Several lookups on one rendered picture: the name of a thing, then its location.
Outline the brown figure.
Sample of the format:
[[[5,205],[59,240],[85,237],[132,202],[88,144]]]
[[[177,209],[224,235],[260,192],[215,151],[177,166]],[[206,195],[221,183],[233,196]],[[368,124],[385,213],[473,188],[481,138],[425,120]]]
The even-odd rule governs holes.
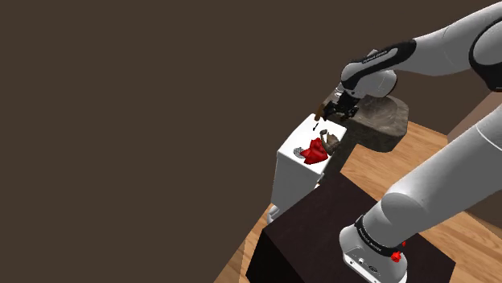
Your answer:
[[[327,129],[319,132],[321,145],[329,156],[332,156],[338,148],[340,141],[336,135],[329,133]]]

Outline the red crumpled cloth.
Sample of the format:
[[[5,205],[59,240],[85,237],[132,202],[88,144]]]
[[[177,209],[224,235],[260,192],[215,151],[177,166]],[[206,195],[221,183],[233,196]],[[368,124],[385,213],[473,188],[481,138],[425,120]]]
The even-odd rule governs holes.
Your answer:
[[[327,151],[324,149],[319,137],[311,140],[309,148],[303,150],[300,155],[305,158],[304,163],[307,165],[323,162],[328,159]]]

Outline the white toilet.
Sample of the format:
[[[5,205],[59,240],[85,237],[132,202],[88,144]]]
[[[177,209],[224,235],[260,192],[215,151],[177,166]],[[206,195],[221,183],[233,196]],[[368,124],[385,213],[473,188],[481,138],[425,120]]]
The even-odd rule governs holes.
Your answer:
[[[331,156],[328,156],[328,159],[323,162],[307,165],[304,163],[305,158],[294,156],[294,149],[301,147],[306,150],[311,140],[319,137],[319,132],[323,129],[327,129],[329,133],[336,135],[340,142],[347,132],[345,127],[335,122],[324,121],[323,119],[315,121],[314,118],[315,115],[312,113],[302,121],[277,151],[270,200],[273,206],[267,214],[268,224],[318,186],[318,182],[323,177],[323,172],[331,160]],[[316,123],[319,123],[319,125],[313,131]]]

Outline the dark robot stand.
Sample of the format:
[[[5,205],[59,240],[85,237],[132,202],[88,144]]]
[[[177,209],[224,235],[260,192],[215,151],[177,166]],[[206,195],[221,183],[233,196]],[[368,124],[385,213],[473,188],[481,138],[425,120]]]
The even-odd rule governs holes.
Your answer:
[[[344,261],[339,233],[374,204],[341,173],[328,177],[262,230],[249,283],[368,283]]]

